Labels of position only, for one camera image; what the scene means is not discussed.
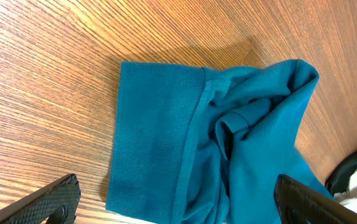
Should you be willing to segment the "dark blue shirt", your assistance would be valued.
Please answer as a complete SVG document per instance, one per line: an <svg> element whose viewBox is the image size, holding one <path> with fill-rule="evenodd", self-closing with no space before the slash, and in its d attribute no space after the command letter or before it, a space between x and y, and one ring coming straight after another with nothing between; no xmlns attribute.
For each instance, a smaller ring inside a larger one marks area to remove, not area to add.
<svg viewBox="0 0 357 224"><path fill-rule="evenodd" d="M123 62L107 210L154 223L278 223L280 174L328 196L295 149L318 79L303 60Z"/></svg>

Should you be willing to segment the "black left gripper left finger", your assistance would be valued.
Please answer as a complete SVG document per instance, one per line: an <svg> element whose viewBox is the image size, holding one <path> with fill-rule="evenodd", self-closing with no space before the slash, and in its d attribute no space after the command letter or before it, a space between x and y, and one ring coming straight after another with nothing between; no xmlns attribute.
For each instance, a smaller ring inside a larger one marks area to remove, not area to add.
<svg viewBox="0 0 357 224"><path fill-rule="evenodd" d="M75 174L67 174L0 210L0 224L73 224L81 198Z"/></svg>

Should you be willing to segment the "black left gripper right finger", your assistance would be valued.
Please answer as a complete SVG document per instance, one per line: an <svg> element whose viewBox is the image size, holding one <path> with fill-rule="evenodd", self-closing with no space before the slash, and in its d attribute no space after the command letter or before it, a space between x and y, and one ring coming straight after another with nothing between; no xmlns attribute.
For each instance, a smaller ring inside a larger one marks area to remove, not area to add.
<svg viewBox="0 0 357 224"><path fill-rule="evenodd" d="M357 224L357 213L280 174L274 200L282 224Z"/></svg>

